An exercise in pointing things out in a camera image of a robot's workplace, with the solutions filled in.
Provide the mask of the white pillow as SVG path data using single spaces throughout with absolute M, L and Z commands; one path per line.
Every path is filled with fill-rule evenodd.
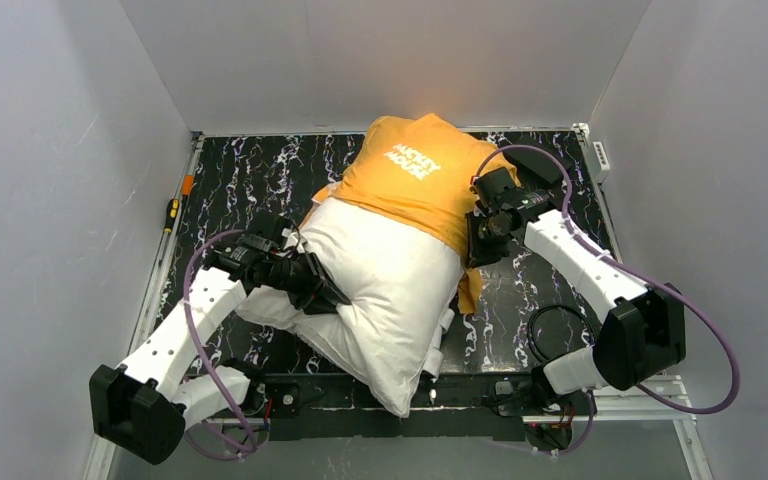
M 386 411 L 408 417 L 421 374 L 440 370 L 441 323 L 464 274 L 460 255 L 417 228 L 335 198 L 313 210 L 301 235 L 348 304 L 307 315 L 285 292 L 263 286 L 237 315 L 295 334 L 367 385 Z

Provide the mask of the orange printed pillowcase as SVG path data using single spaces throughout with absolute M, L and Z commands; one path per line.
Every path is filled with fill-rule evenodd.
M 516 174 L 495 150 L 436 114 L 382 116 L 341 179 L 319 189 L 312 202 L 317 207 L 334 198 L 416 228 L 465 260 L 466 215 L 476 202 L 473 179 L 498 168 Z

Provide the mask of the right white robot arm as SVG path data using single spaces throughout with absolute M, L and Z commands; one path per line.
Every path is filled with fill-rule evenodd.
M 686 357 L 683 306 L 664 289 L 620 270 L 544 190 L 527 192 L 497 168 L 476 178 L 475 213 L 466 216 L 467 265 L 489 265 L 516 234 L 584 297 L 601 325 L 594 344 L 533 369 L 529 394 L 550 400 L 605 386 L 628 390 Z

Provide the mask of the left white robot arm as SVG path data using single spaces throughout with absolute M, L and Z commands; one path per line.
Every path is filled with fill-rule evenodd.
M 309 315 L 350 302 L 289 218 L 260 212 L 245 229 L 215 235 L 190 258 L 183 296 L 160 326 L 117 366 L 101 365 L 92 374 L 95 434 L 158 465 L 190 428 L 228 409 L 246 437 L 216 436 L 237 458 L 257 451 L 269 427 L 253 429 L 243 406 L 254 391 L 254 412 L 266 418 L 273 399 L 245 364 L 214 365 L 205 342 L 260 287 L 277 290 Z

